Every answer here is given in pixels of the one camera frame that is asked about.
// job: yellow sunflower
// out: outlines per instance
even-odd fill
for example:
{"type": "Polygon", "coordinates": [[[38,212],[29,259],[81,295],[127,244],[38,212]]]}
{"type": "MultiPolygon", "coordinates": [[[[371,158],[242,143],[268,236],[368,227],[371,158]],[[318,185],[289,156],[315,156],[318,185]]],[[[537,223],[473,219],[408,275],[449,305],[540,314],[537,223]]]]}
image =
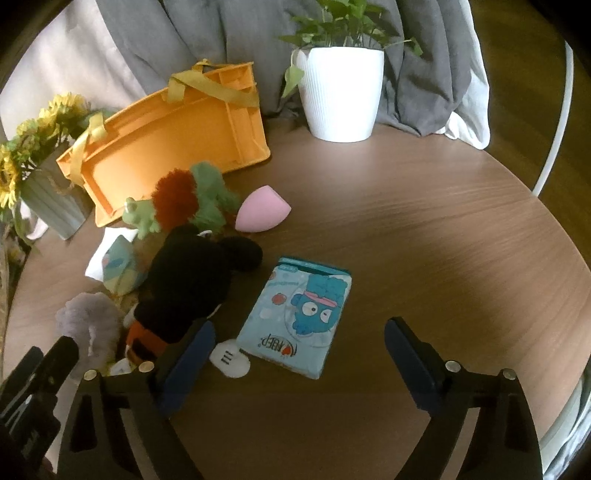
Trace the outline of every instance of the yellow sunflower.
{"type": "Polygon", "coordinates": [[[46,108],[42,108],[39,112],[37,125],[39,126],[39,129],[50,138],[57,135],[60,131],[60,127],[56,124],[57,114],[57,110],[48,110],[46,108]]]}
{"type": "Polygon", "coordinates": [[[71,110],[75,115],[84,116],[88,114],[88,107],[82,95],[68,92],[65,95],[55,95],[53,100],[49,102],[48,109],[51,112],[60,112],[64,110],[71,110]]]}
{"type": "Polygon", "coordinates": [[[17,183],[20,172],[10,151],[4,145],[0,146],[0,207],[10,208],[17,202],[17,183]]]}
{"type": "Polygon", "coordinates": [[[17,135],[22,136],[27,132],[37,131],[37,127],[37,121],[33,120],[32,118],[25,120],[17,127],[17,135]]]}

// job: plush toy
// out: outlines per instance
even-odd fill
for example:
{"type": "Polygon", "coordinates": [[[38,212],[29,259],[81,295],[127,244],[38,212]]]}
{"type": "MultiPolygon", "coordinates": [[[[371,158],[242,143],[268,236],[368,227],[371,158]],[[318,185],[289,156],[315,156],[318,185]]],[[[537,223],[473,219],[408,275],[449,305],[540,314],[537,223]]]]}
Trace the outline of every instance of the plush toy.
{"type": "Polygon", "coordinates": [[[152,200],[136,201],[132,197],[125,199],[122,220],[138,229],[138,238],[145,238],[148,233],[158,233],[160,225],[155,219],[156,212],[152,200]]]}
{"type": "Polygon", "coordinates": [[[104,370],[115,359],[122,312],[104,293],[80,293],[56,313],[59,335],[71,337],[79,360],[70,376],[80,380],[87,370],[104,370]]]}
{"type": "Polygon", "coordinates": [[[248,238],[214,242],[194,225],[175,228],[148,272],[126,340],[128,357],[138,364],[160,356],[194,320],[215,313],[228,295],[232,270],[254,270],[261,261],[261,247],[248,238]]]}
{"type": "Polygon", "coordinates": [[[122,297],[134,291],[145,280],[145,272],[136,258],[134,247],[119,235],[102,260],[103,284],[112,294],[122,297]]]}
{"type": "Polygon", "coordinates": [[[127,198],[123,221],[139,230],[139,239],[186,223],[219,232],[226,224],[225,215],[234,215],[239,206],[238,196],[226,188],[219,169],[204,161],[190,171],[175,169],[162,177],[150,200],[127,198]]]}

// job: round wooden table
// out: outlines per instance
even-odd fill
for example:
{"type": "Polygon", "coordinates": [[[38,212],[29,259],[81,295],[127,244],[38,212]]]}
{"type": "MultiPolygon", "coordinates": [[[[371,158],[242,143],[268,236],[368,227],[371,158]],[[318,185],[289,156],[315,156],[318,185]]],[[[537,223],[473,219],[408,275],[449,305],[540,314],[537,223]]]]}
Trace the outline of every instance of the round wooden table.
{"type": "MultiPolygon", "coordinates": [[[[487,153],[441,135],[376,126],[367,141],[332,144],[276,128],[268,142],[271,161],[227,184],[242,195],[270,184],[293,211],[253,236],[264,264],[236,276],[214,317],[219,340],[236,337],[281,255],[348,269],[353,287],[319,380],[258,358],[238,380],[203,369],[172,423],[204,477],[394,478],[428,415],[384,347],[392,316],[443,359],[516,370],[541,437],[591,351],[591,274],[542,203],[487,153]]],[[[56,310],[88,288],[99,238],[87,222],[69,244],[39,242],[9,321],[8,370],[30,344],[51,345],[56,310]]]]}

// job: white flower pot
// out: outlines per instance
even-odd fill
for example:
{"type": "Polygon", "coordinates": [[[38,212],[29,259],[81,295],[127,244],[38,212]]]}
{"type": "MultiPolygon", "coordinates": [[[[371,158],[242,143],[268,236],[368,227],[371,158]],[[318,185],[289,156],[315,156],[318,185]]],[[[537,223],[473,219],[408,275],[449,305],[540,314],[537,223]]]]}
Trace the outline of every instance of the white flower pot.
{"type": "Polygon", "coordinates": [[[384,52],[357,47],[299,50],[299,90],[312,135],[359,142],[371,135],[384,78],[384,52]]]}

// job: metal screw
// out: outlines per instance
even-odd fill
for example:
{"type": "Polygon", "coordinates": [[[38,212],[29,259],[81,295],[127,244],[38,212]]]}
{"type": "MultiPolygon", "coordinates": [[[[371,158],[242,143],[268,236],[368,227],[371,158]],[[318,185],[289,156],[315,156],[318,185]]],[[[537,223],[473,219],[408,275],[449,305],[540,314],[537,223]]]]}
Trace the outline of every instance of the metal screw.
{"type": "Polygon", "coordinates": [[[84,380],[90,381],[96,378],[96,370],[88,370],[84,374],[84,380]]]}
{"type": "Polygon", "coordinates": [[[455,360],[449,360],[445,362],[445,368],[447,368],[450,372],[457,374],[462,369],[462,366],[455,360]]]}
{"type": "Polygon", "coordinates": [[[512,370],[511,368],[505,368],[503,370],[503,377],[505,377],[507,380],[515,380],[517,379],[517,374],[515,373],[515,370],[512,370]]]}
{"type": "Polygon", "coordinates": [[[142,372],[143,374],[146,374],[148,372],[151,372],[154,369],[154,363],[153,362],[143,362],[138,370],[140,372],[142,372]]]}

